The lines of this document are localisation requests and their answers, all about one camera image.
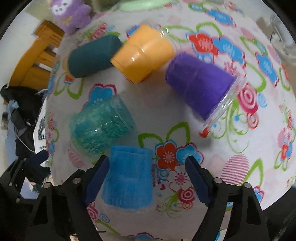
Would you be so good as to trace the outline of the orange fuzzy cup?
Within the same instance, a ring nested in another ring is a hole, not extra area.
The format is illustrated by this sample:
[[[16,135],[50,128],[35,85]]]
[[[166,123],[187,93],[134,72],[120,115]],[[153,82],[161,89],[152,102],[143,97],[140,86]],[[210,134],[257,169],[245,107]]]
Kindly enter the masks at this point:
[[[159,25],[140,25],[111,58],[111,64],[131,83],[144,82],[171,60],[177,50]]]

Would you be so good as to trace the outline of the glass mason jar mug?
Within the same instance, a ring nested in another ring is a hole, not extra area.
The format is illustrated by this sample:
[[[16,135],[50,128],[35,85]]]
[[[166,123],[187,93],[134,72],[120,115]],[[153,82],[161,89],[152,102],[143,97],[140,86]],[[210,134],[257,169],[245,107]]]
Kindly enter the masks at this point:
[[[281,59],[295,66],[295,41],[276,14],[271,15],[270,23],[278,35],[278,37],[271,38],[272,45]]]

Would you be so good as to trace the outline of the white printed bag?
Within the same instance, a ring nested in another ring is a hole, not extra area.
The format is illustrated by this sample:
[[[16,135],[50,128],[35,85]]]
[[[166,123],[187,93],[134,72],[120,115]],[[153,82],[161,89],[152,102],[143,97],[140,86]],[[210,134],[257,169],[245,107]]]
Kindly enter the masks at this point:
[[[46,105],[47,99],[44,100],[38,115],[37,123],[33,132],[33,141],[35,153],[46,149]]]

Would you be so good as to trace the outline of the purple fuzzy cup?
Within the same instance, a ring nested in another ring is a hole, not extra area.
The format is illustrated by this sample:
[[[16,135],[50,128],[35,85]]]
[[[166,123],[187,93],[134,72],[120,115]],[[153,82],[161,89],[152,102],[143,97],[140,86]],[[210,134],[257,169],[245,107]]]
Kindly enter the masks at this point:
[[[172,59],[165,80],[205,128],[217,122],[246,84],[243,77],[187,53]]]

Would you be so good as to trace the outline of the blue fuzzy cup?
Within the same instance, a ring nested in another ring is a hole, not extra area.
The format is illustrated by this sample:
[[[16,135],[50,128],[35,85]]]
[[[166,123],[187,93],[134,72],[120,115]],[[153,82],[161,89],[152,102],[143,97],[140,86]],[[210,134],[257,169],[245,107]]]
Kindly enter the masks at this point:
[[[102,191],[103,202],[126,210],[140,210],[152,205],[152,158],[150,149],[112,146],[109,172]]]

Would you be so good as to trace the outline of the green desk fan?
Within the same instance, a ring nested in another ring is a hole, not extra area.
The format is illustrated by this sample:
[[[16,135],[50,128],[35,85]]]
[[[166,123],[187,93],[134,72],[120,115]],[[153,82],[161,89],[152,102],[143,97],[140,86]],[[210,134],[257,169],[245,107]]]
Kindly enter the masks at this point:
[[[163,5],[171,3],[170,0],[132,0],[122,1],[119,4],[121,11],[146,11],[148,9],[155,9]]]

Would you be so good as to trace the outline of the purple plush toy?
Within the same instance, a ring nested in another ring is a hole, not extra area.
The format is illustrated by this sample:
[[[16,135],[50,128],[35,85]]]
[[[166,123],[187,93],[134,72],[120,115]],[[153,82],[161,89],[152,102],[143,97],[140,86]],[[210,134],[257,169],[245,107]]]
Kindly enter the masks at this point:
[[[80,0],[50,1],[50,10],[58,26],[68,35],[91,23],[91,6]]]

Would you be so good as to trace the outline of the teal glitter cup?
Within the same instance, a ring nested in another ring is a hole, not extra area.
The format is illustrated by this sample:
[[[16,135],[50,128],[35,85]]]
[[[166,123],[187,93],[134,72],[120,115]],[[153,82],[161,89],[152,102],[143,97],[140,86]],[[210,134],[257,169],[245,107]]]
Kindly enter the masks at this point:
[[[131,113],[115,94],[70,117],[69,134],[74,147],[94,157],[135,128]]]

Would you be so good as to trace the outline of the wooden chair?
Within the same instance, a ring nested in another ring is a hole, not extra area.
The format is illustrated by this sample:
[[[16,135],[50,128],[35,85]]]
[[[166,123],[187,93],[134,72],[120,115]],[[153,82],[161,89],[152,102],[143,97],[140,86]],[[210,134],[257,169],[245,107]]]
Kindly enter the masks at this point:
[[[9,87],[29,87],[34,90],[47,88],[50,70],[64,31],[51,21],[44,20],[34,31],[37,36],[32,46],[21,57],[8,83]]]

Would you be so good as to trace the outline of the dark teal fuzzy cup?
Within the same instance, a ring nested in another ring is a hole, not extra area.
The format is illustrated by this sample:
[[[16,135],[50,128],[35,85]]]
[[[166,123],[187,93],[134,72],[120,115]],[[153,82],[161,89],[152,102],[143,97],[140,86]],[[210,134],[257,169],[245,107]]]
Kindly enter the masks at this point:
[[[110,60],[121,48],[118,36],[107,35],[72,50],[62,62],[71,78],[82,78],[112,66]]]

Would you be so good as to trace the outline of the dark clothes pile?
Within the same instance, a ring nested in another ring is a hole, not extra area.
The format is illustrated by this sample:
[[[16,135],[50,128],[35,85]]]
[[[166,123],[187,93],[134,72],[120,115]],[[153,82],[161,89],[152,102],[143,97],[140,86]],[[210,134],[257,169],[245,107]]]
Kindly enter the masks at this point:
[[[10,121],[15,128],[16,156],[24,159],[35,154],[33,132],[47,96],[47,90],[40,91],[23,86],[4,85],[1,96],[11,104]]]

